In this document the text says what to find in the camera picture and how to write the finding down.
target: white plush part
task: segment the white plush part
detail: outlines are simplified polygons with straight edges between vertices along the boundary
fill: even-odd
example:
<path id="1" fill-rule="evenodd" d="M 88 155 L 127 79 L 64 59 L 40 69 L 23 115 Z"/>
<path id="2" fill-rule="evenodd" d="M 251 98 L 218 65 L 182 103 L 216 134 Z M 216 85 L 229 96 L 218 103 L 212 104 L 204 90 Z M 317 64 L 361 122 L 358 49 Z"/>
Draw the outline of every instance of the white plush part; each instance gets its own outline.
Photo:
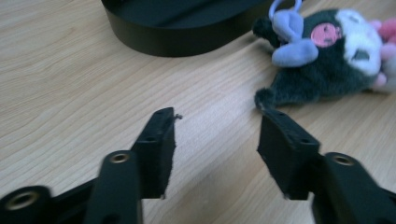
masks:
<path id="1" fill-rule="evenodd" d="M 380 48 L 382 40 L 376 29 L 353 9 L 341 9 L 335 15 L 346 38 L 344 59 L 364 75 L 376 76 L 381 68 Z M 353 59 L 358 50 L 366 51 L 369 60 Z"/>

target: plush toy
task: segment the plush toy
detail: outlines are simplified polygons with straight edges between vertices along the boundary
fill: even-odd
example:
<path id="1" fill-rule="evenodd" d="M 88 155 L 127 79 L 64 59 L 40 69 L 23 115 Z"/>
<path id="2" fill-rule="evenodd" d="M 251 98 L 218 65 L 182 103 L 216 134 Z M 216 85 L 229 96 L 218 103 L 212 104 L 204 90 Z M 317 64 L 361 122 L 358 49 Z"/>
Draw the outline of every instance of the plush toy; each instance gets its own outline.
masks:
<path id="1" fill-rule="evenodd" d="M 373 86 L 374 91 L 396 91 L 396 18 L 384 22 L 372 21 L 371 24 L 378 31 L 384 41 L 380 55 L 382 60 L 380 80 Z"/>
<path id="2" fill-rule="evenodd" d="M 281 16 L 278 20 L 290 21 L 289 17 Z M 376 82 L 381 85 L 377 79 L 382 40 L 359 12 L 328 9 L 302 19 L 297 26 L 286 23 L 283 30 L 297 34 L 291 41 L 279 38 L 278 27 L 274 28 L 275 18 L 276 15 L 272 19 L 260 18 L 253 25 L 253 33 L 267 39 L 275 52 L 282 49 L 284 61 L 280 63 L 279 54 L 273 54 L 273 62 L 280 70 L 269 88 L 256 92 L 255 103 L 259 109 L 313 103 L 320 98 L 368 90 Z"/>

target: dark gray plush body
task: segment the dark gray plush body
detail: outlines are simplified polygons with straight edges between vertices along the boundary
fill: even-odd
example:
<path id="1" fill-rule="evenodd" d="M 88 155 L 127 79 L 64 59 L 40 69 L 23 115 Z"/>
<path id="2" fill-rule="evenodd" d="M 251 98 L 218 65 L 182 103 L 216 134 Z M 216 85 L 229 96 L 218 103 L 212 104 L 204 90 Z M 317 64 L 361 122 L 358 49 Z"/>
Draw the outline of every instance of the dark gray plush body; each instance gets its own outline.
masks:
<path id="1" fill-rule="evenodd" d="M 335 19 L 337 9 L 320 11 L 304 19 L 303 37 L 310 37 L 313 29 L 329 22 L 341 26 Z M 258 19 L 253 26 L 256 36 L 267 39 L 274 48 L 280 47 L 272 23 Z M 369 89 L 376 76 L 366 76 L 344 59 L 346 38 L 339 38 L 332 46 L 318 48 L 318 58 L 301 67 L 280 68 L 269 88 L 258 90 L 256 106 L 264 110 L 288 104 L 313 103 L 321 97 L 333 98 Z"/>

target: wooden table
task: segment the wooden table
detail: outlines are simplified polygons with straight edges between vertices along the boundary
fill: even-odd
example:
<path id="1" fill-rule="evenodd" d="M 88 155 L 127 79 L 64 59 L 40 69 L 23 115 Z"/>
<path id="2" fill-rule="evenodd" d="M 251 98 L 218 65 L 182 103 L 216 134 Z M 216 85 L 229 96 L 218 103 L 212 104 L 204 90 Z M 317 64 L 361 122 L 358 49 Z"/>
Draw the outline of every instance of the wooden table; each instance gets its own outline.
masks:
<path id="1" fill-rule="evenodd" d="M 353 7 L 395 16 L 394 0 L 306 0 L 304 15 Z M 276 68 L 247 33 L 223 48 L 159 58 L 125 47 L 101 1 L 0 2 L 0 195 L 45 185 L 54 195 L 97 176 L 151 114 L 173 106 L 177 150 L 166 200 L 145 200 L 146 223 L 313 223 L 310 202 L 283 199 L 256 152 L 254 92 Z M 360 93 L 280 108 L 321 143 L 396 191 L 396 95 Z"/>

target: black round object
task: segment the black round object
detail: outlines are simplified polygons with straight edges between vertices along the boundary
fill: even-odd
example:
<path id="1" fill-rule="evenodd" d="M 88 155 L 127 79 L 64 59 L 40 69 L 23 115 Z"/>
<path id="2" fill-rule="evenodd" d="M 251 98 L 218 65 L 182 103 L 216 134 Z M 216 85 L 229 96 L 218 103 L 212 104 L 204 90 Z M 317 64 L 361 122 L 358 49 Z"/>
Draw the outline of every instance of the black round object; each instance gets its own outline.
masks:
<path id="1" fill-rule="evenodd" d="M 117 38 L 155 56 L 209 52 L 250 30 L 272 0 L 102 0 Z M 282 7 L 293 6 L 287 0 Z"/>

